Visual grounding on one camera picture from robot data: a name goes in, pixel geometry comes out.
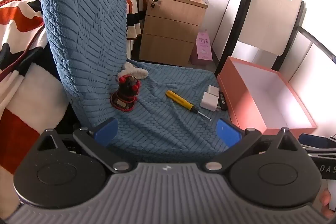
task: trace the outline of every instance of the drawer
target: drawer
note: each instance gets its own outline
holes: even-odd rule
[[[193,47],[190,42],[143,34],[139,59],[185,67]]]
[[[158,0],[155,7],[151,8],[152,0],[149,0],[146,14],[181,21],[200,26],[205,15],[205,8],[179,2],[176,0]]]
[[[147,15],[142,33],[195,43],[198,29],[196,25]]]

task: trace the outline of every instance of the screwdriver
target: screwdriver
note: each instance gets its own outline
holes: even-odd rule
[[[169,97],[170,99],[172,99],[173,101],[177,102],[181,106],[184,106],[189,111],[201,114],[203,117],[206,117],[207,119],[209,119],[211,121],[211,119],[208,116],[206,116],[203,113],[199,112],[199,109],[197,107],[195,107],[194,105],[192,105],[188,101],[184,100],[182,97],[178,96],[177,94],[173,93],[171,90],[167,90],[166,91],[166,96]]]

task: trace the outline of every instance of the yellow screwdriver handle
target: yellow screwdriver handle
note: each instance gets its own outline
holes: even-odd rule
[[[184,100],[182,97],[178,96],[177,94],[173,93],[171,90],[167,90],[166,95],[170,99],[174,100],[175,102],[177,102],[178,104],[180,104],[181,106],[184,106],[185,108],[189,110],[191,110],[191,108],[193,107],[191,103]]]

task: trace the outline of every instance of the red and black toy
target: red and black toy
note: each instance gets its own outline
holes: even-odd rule
[[[110,97],[111,104],[121,111],[131,111],[137,100],[136,95],[139,93],[140,86],[140,81],[134,76],[121,76],[118,90]]]

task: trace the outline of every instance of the chair seat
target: chair seat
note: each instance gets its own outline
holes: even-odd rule
[[[206,70],[148,64],[128,60],[148,70],[141,80],[140,93],[131,112],[116,111],[118,134],[109,147],[137,156],[139,161],[191,162],[205,161],[227,146],[216,134],[219,118],[229,119],[227,112],[201,112],[209,121],[166,97],[172,90],[199,106],[208,85],[218,86],[215,75]]]

